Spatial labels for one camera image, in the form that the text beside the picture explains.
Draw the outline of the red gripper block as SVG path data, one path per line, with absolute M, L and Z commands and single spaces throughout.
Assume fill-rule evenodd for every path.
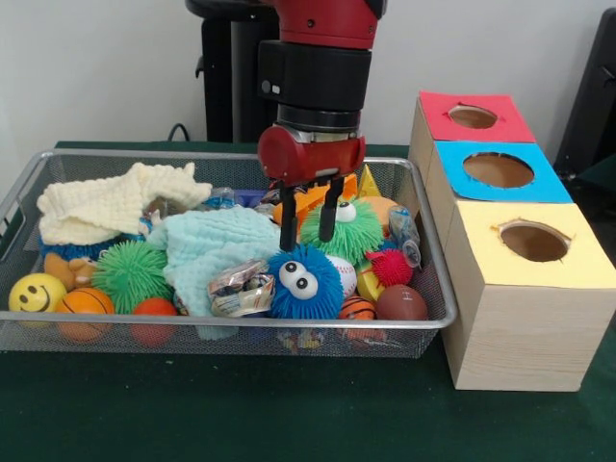
M 292 186 L 333 177 L 321 207 L 319 239 L 330 242 L 334 235 L 338 199 L 344 190 L 344 176 L 363 162 L 364 137 L 336 141 L 311 141 L 310 133 L 274 125 L 260 137 L 257 154 L 267 177 L 278 180 L 282 204 L 280 249 L 296 245 L 296 201 Z

